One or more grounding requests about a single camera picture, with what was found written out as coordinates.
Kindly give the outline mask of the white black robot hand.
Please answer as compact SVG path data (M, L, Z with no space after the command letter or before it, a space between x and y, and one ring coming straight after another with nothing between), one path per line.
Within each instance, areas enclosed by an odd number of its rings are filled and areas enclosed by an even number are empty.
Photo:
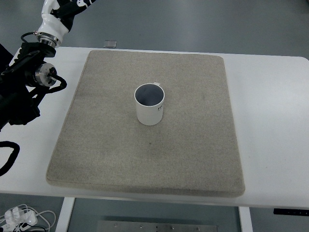
M37 30L39 42L52 48L62 44L72 29L74 17L85 11L95 0L46 0L42 8L42 24Z

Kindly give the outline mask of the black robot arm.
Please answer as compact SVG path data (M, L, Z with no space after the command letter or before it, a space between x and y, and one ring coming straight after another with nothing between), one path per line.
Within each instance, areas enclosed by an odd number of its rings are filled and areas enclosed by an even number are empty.
M35 32L37 42L23 40L17 57L0 73L0 126L26 125L40 116L39 104L47 94L61 91L67 82L55 67L45 62L53 58L59 39Z

